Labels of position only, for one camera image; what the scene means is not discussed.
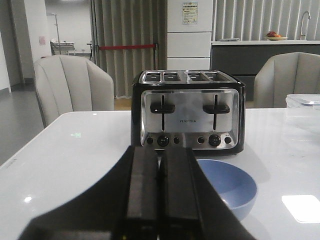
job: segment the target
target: stainless steel toaster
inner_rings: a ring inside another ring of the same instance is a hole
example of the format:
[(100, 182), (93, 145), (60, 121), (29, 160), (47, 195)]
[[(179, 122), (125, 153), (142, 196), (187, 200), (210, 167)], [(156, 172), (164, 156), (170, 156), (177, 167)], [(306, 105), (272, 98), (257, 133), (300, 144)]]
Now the stainless steel toaster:
[(245, 85), (218, 70), (147, 70), (132, 87), (131, 144), (192, 148), (198, 156), (244, 148)]

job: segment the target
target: notice sign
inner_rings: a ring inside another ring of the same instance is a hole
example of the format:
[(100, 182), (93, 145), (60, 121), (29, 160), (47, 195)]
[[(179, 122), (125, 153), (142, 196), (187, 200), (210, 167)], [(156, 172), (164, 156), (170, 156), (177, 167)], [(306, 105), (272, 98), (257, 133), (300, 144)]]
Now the notice sign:
[(184, 2), (182, 4), (182, 24), (198, 23), (198, 2)]

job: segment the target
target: toaster knob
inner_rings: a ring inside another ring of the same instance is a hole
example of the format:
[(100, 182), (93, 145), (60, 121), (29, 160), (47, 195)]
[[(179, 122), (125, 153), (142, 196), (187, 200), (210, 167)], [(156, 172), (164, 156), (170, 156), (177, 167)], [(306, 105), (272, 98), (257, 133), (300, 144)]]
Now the toaster knob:
[(169, 144), (169, 138), (166, 135), (160, 135), (158, 137), (157, 143), (161, 147), (165, 147)]
[(221, 138), (216, 135), (216, 134), (212, 134), (210, 137), (209, 137), (209, 144), (213, 147), (216, 147), (216, 146), (219, 146), (221, 143)]

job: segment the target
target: sink faucet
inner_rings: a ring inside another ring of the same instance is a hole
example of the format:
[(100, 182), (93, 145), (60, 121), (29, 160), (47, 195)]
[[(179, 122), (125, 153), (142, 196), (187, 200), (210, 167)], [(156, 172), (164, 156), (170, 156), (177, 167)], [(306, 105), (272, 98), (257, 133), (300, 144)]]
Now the sink faucet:
[(305, 34), (302, 33), (302, 26), (304, 25), (304, 16), (305, 16), (305, 14), (308, 14), (308, 20), (311, 19), (311, 15), (310, 15), (310, 12), (309, 12), (309, 11), (305, 11), (305, 12), (302, 14), (301, 26), (300, 26), (300, 40), (302, 40), (302, 37), (304, 37), (304, 40), (307, 38), (308, 25), (307, 25), (307, 27), (306, 27), (306, 33), (305, 33)]

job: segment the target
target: beige chair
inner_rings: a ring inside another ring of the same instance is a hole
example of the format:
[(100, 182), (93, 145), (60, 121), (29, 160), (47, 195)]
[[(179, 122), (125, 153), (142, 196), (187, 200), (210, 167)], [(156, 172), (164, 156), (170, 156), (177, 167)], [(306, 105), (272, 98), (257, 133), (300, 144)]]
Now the beige chair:
[(112, 78), (86, 58), (49, 56), (36, 61), (34, 70), (44, 127), (68, 112), (114, 110)]
[(291, 52), (271, 57), (254, 80), (255, 108), (284, 108), (288, 94), (320, 93), (320, 55)]

